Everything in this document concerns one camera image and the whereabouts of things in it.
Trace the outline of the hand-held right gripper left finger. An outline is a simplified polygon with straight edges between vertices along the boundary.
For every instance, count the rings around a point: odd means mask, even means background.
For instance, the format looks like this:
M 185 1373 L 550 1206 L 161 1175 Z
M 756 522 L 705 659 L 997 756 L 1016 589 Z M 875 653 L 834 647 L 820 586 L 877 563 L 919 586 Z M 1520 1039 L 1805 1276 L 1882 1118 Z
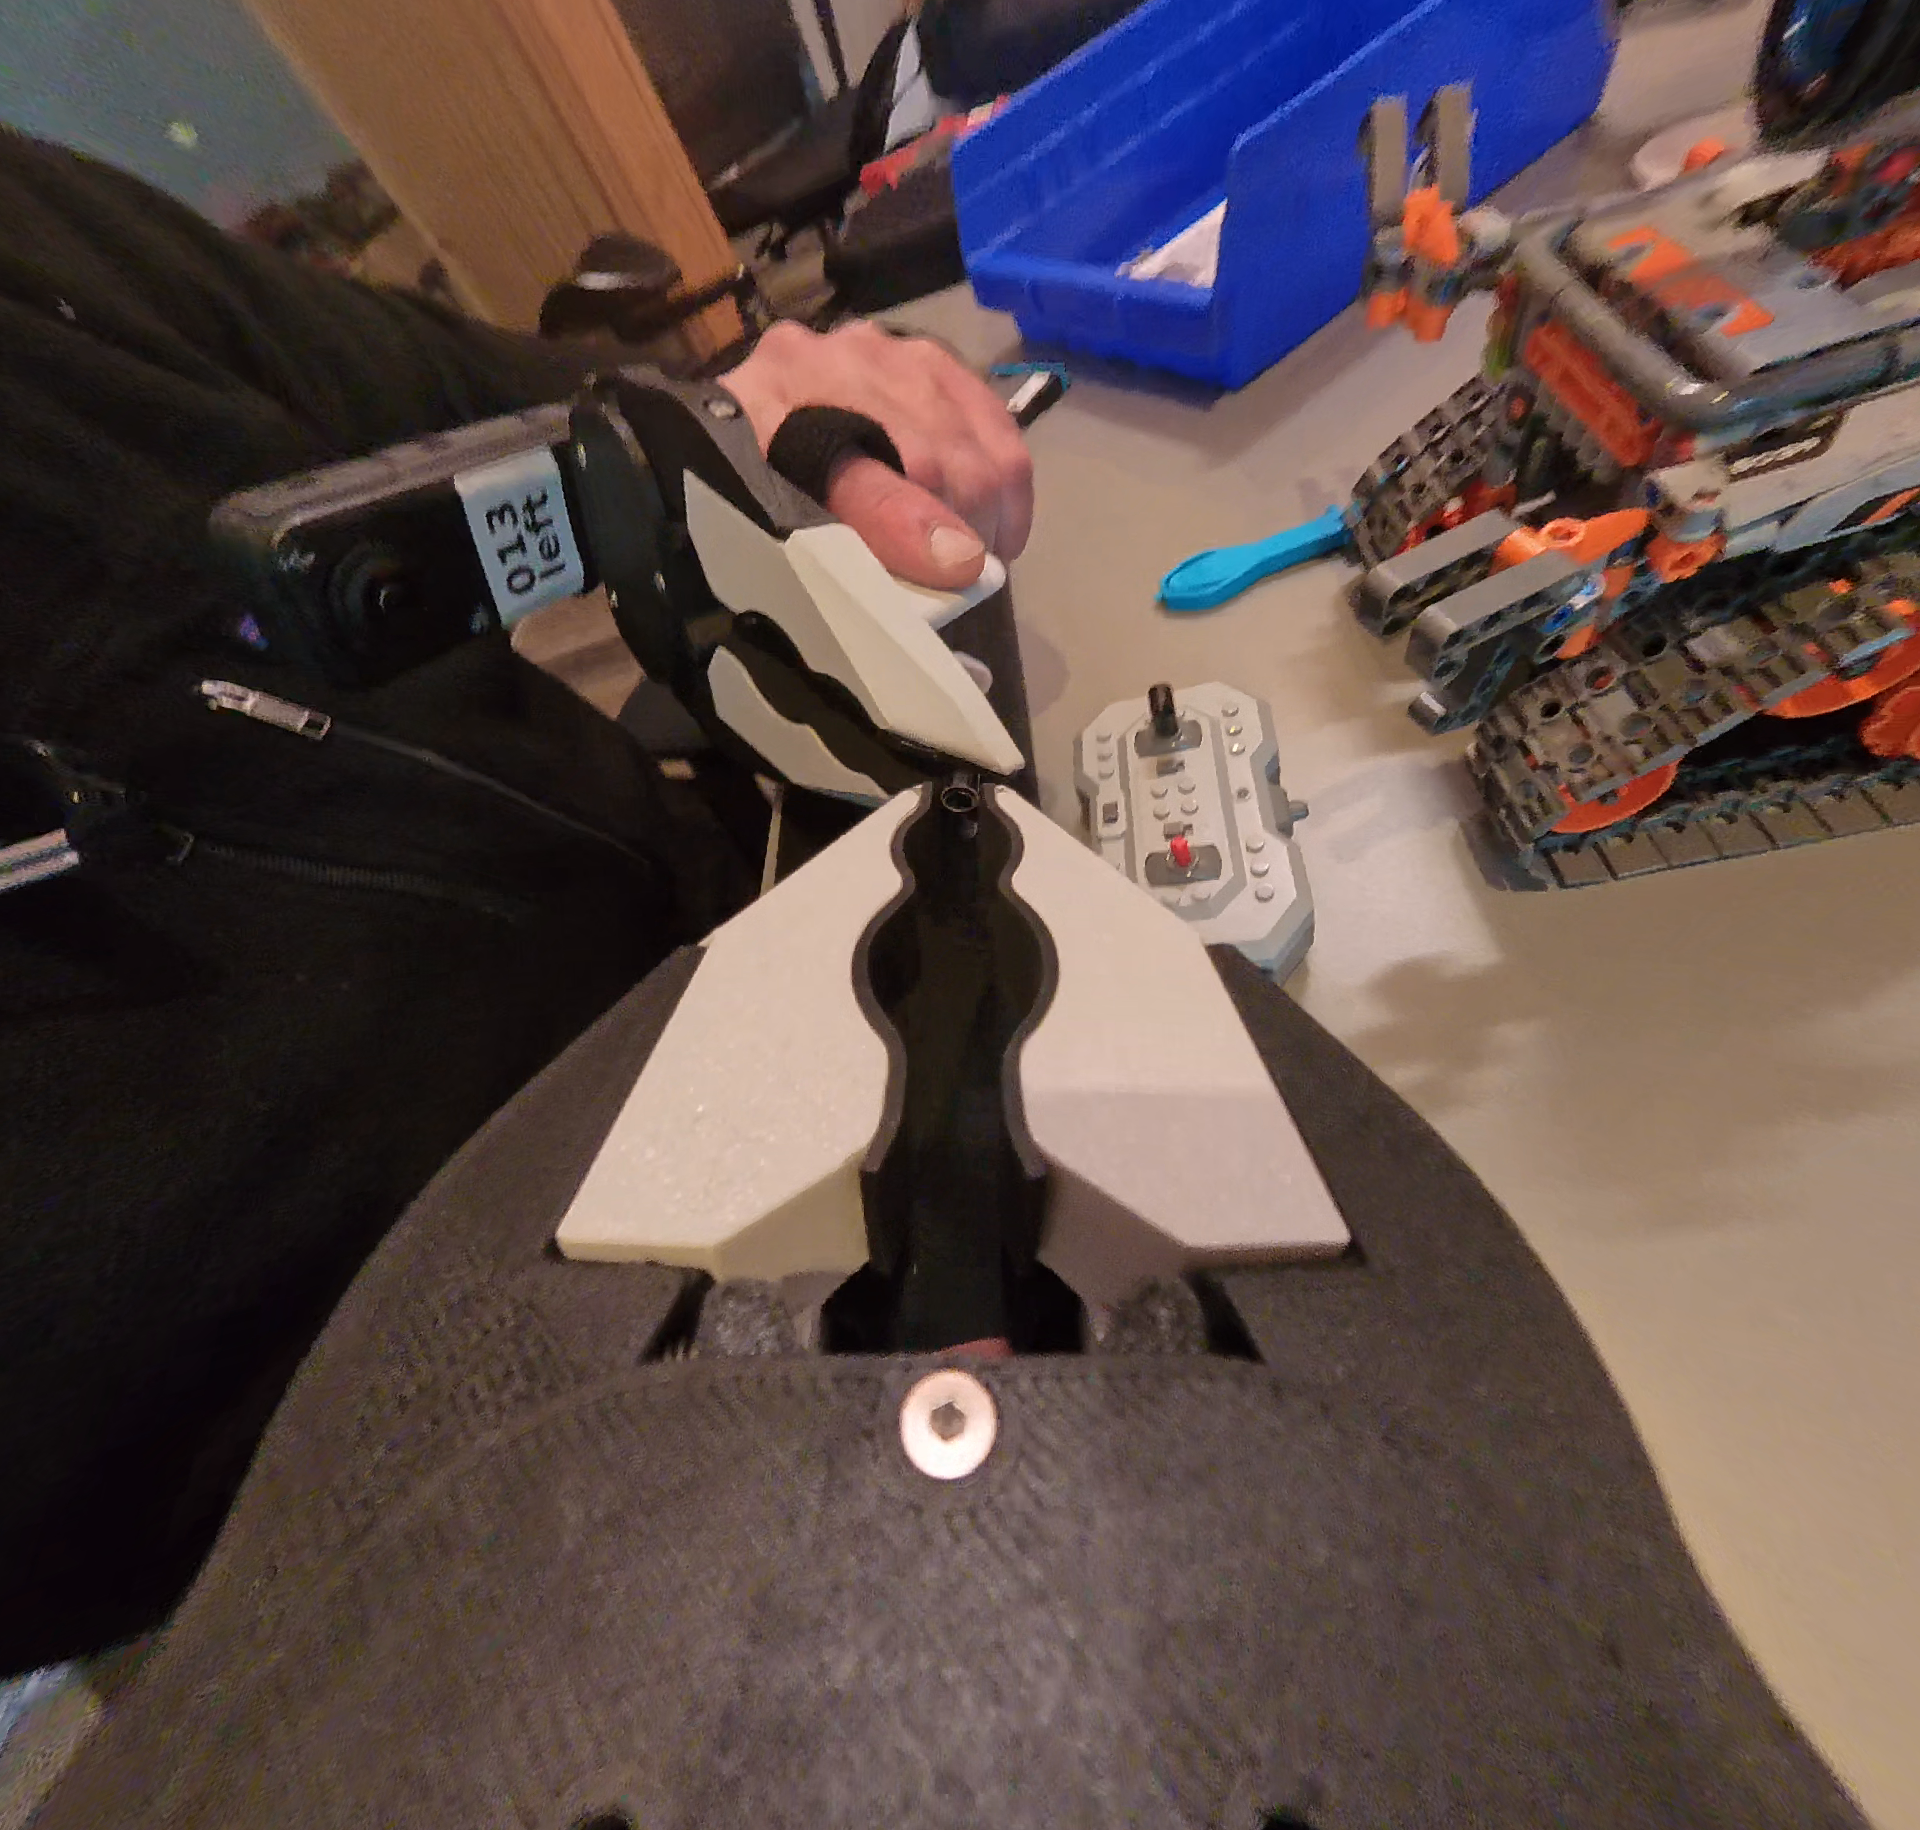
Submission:
M 894 794 L 701 941 L 701 958 L 600 1142 L 556 1244 L 589 1266 L 769 1283 L 807 1353 L 826 1300 L 868 1261 L 860 1167 L 891 1053 L 856 996 L 856 948 L 903 894 Z

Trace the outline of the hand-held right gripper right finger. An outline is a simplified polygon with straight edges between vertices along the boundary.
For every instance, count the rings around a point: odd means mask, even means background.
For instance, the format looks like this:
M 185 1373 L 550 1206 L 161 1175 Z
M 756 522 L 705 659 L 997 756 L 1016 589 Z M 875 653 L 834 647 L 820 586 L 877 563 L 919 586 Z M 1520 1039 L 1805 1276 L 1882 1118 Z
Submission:
M 1041 928 L 1019 1125 L 1048 1168 L 1037 1261 L 1080 1307 L 1189 1271 L 1337 1256 L 1337 1215 L 1205 945 L 1012 788 L 1001 877 Z

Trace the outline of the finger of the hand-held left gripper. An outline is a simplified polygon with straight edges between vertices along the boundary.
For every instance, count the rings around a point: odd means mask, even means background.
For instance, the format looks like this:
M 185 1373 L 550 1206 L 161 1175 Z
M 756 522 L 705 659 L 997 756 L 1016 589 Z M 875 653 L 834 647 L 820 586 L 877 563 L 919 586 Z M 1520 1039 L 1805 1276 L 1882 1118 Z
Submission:
M 884 804 L 963 756 L 947 678 L 860 642 L 717 642 L 705 686 L 717 728 L 789 788 Z
M 684 515 L 709 594 L 730 615 L 769 619 L 807 671 L 849 689 L 877 735 L 995 776 L 1024 767 L 990 697 L 845 522 L 779 541 L 696 472 L 684 472 Z

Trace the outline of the white control hub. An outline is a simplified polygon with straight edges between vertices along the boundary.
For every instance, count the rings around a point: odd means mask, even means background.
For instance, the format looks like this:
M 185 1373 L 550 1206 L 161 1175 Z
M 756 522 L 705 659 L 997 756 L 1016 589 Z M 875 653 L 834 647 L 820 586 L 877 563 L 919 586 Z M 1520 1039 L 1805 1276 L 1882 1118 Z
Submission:
M 1230 684 L 1171 686 L 1184 750 L 1140 755 L 1143 697 L 1093 711 L 1072 739 L 1080 828 L 1124 880 L 1287 985 L 1316 928 L 1297 825 L 1279 783 L 1274 710 Z M 1167 880 L 1167 835 L 1189 832 L 1201 877 Z

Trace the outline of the blue brick separator tool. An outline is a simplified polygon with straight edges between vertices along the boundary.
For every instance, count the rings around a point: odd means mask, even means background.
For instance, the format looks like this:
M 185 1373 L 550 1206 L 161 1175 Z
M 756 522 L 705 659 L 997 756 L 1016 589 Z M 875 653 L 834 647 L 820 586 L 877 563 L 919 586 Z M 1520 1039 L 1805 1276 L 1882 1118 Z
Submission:
M 1189 554 L 1160 575 L 1159 607 L 1174 615 L 1214 611 L 1274 575 L 1325 563 L 1346 547 L 1354 547 L 1354 511 L 1328 504 L 1316 519 L 1279 525 L 1274 535 Z

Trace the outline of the blue plastic bin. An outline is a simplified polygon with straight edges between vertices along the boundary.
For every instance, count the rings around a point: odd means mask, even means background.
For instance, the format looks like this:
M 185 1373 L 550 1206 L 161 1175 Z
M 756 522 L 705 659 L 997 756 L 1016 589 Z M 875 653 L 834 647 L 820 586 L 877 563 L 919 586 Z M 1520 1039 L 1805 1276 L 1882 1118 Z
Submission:
M 1363 296 L 1365 122 L 1473 93 L 1473 198 L 1602 100 L 1613 0 L 1146 0 L 954 150 L 978 307 L 1041 356 L 1237 391 Z M 1214 288 L 1119 264 L 1230 198 Z

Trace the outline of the tracked toy robot vehicle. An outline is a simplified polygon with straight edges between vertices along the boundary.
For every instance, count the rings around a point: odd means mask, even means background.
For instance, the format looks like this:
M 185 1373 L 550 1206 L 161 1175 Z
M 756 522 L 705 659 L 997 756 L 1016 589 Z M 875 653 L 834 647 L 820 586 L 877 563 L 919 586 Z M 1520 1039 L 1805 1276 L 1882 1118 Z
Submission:
M 1914 0 L 1773 0 L 1755 146 L 1501 216 L 1468 89 L 1363 126 L 1365 319 L 1487 356 L 1354 489 L 1354 611 L 1520 884 L 1920 812 Z

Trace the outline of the person's left forearm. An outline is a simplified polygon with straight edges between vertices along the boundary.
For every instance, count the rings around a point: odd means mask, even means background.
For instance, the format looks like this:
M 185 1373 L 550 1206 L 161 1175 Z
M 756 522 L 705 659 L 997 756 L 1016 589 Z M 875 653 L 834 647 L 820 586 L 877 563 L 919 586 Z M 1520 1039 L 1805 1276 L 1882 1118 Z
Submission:
M 0 140 L 6 533 L 57 541 L 559 402 L 550 344 L 215 232 L 57 140 Z

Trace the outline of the person's left hand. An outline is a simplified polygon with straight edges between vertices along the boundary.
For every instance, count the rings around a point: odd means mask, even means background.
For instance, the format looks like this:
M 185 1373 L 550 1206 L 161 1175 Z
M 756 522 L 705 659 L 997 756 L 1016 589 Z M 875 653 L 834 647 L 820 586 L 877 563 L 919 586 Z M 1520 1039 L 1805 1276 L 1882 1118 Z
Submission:
M 877 324 L 809 332 L 777 324 L 723 373 L 768 445 L 795 406 L 840 406 L 886 430 L 901 470 L 840 457 L 826 479 L 830 519 L 924 589 L 966 589 L 985 557 L 1019 557 L 1033 533 L 1033 457 L 1001 397 L 939 342 Z

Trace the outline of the wooden panel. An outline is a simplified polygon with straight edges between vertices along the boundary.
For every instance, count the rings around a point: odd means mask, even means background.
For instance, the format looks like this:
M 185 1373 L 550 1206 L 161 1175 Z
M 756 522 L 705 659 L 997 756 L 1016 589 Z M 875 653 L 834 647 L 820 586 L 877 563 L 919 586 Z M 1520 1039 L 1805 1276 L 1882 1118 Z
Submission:
M 612 0 L 245 0 L 465 303 L 530 327 L 580 245 L 629 232 L 728 275 L 684 136 Z

